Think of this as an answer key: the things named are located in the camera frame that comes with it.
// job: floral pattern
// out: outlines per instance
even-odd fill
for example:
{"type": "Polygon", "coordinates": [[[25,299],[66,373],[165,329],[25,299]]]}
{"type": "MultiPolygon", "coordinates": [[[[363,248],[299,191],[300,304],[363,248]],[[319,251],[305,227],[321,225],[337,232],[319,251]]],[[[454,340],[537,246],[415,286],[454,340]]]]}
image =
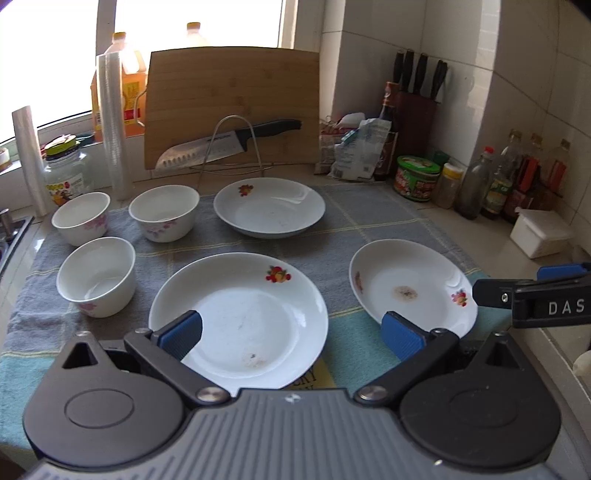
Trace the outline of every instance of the floral pattern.
{"type": "Polygon", "coordinates": [[[99,215],[94,220],[91,220],[90,222],[85,224],[84,230],[93,230],[93,229],[97,230],[97,228],[105,226],[106,224],[107,224],[107,216],[103,213],[102,215],[99,215]]]}
{"type": "Polygon", "coordinates": [[[241,197],[245,197],[252,191],[253,188],[253,185],[240,185],[238,187],[238,191],[240,192],[241,197]]]}
{"type": "Polygon", "coordinates": [[[363,285],[361,283],[361,273],[357,272],[355,274],[355,286],[359,290],[360,293],[363,293],[363,285]]]}
{"type": "Polygon", "coordinates": [[[166,232],[166,230],[168,230],[171,225],[176,224],[176,220],[169,220],[168,222],[158,223],[154,225],[152,228],[146,228],[146,233],[148,235],[153,236],[154,238],[158,238],[160,234],[166,232]]]}
{"type": "Polygon", "coordinates": [[[458,305],[465,307],[468,303],[468,295],[466,295],[466,292],[462,288],[461,290],[452,293],[452,300],[458,305]]]}
{"type": "Polygon", "coordinates": [[[287,273],[281,267],[270,266],[270,270],[267,272],[266,280],[273,283],[283,283],[287,280],[291,280],[291,274],[287,273]]]}
{"type": "Polygon", "coordinates": [[[82,310],[87,310],[89,312],[96,308],[96,305],[94,303],[79,303],[78,306],[82,310]]]}

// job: bamboo cutting board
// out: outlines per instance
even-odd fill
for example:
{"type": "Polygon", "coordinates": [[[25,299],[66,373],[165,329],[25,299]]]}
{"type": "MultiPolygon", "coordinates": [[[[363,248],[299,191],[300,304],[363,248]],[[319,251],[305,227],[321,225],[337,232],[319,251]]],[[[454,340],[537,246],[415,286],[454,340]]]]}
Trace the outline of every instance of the bamboo cutting board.
{"type": "MultiPolygon", "coordinates": [[[[253,124],[298,119],[301,130],[258,138],[263,162],[316,163],[319,150],[319,55],[284,48],[199,47],[155,51],[146,93],[144,166],[168,148],[209,137],[227,115],[253,124]]],[[[246,124],[231,119],[227,132],[246,124]]],[[[248,151],[218,163],[256,161],[248,151]]]]}

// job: jar lid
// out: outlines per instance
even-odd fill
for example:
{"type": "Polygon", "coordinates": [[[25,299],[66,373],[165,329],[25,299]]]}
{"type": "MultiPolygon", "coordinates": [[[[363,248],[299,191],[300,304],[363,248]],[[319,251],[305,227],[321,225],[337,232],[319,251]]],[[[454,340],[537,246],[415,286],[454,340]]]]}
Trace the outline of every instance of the jar lid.
{"type": "Polygon", "coordinates": [[[398,165],[412,171],[426,174],[437,174],[441,170],[439,165],[426,158],[402,155],[398,157],[398,165]]]}
{"type": "Polygon", "coordinates": [[[460,167],[456,167],[455,165],[452,165],[451,163],[446,163],[443,166],[443,174],[450,177],[451,179],[455,179],[455,180],[459,180],[462,178],[462,175],[464,174],[464,169],[460,168],[460,167]]]}

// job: yellow lid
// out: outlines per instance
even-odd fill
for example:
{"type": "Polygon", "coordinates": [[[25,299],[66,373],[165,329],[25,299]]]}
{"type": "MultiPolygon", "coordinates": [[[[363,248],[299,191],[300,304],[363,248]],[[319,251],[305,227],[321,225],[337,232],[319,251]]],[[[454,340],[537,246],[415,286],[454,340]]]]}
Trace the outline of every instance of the yellow lid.
{"type": "Polygon", "coordinates": [[[450,177],[451,179],[454,179],[454,180],[459,180],[462,178],[464,171],[460,167],[456,167],[455,165],[452,165],[451,163],[446,163],[443,166],[442,173],[446,177],[450,177]]]}
{"type": "Polygon", "coordinates": [[[46,155],[53,156],[65,152],[66,150],[71,149],[72,147],[76,146],[76,136],[75,135],[62,135],[51,140],[45,146],[45,153],[46,155]]]}

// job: white bowl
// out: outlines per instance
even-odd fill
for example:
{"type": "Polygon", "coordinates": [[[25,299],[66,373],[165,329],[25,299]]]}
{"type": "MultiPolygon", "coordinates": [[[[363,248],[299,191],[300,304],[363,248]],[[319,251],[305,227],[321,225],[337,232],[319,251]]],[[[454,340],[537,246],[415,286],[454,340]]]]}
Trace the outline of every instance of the white bowl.
{"type": "Polygon", "coordinates": [[[134,265],[135,250],[127,240],[98,238],[64,260],[57,273],[57,291],[90,317],[114,315],[134,296],[134,265]]]}
{"type": "Polygon", "coordinates": [[[111,197],[106,193],[85,193],[59,207],[51,224],[66,242],[79,247],[105,234],[110,203],[111,197]]]}
{"type": "Polygon", "coordinates": [[[129,214],[148,240],[174,242],[195,225],[197,204],[197,190],[185,185],[164,185],[139,195],[129,205],[129,214]]]}

